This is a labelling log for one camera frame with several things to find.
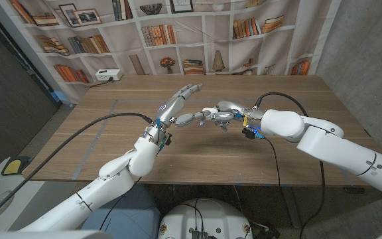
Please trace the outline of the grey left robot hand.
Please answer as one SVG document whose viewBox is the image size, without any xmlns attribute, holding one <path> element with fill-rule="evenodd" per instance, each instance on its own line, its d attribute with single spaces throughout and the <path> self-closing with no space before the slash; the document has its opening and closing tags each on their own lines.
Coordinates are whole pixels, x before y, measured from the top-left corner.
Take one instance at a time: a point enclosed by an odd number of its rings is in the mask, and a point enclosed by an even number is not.
<svg viewBox="0 0 382 239">
<path fill-rule="evenodd" d="M 143 138 L 158 146 L 164 143 L 168 138 L 166 131 L 171 126 L 173 118 L 183 109 L 185 101 L 193 93 L 200 91 L 202 86 L 203 83 L 196 85 L 188 84 L 163 103 L 157 110 L 155 116 L 156 122 L 154 125 L 145 128 Z"/>
</svg>

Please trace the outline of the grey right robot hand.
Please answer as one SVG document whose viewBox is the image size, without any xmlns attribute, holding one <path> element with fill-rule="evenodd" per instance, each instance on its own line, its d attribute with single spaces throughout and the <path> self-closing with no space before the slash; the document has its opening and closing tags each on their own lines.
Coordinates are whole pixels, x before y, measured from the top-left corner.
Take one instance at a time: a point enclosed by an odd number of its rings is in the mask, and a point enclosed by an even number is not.
<svg viewBox="0 0 382 239">
<path fill-rule="evenodd" d="M 230 121 L 235 120 L 250 130 L 261 127 L 261 119 L 265 114 L 265 110 L 249 108 L 230 101 L 220 101 L 213 108 L 204 108 L 202 112 L 205 114 L 205 121 L 213 121 L 223 128 Z"/>
</svg>

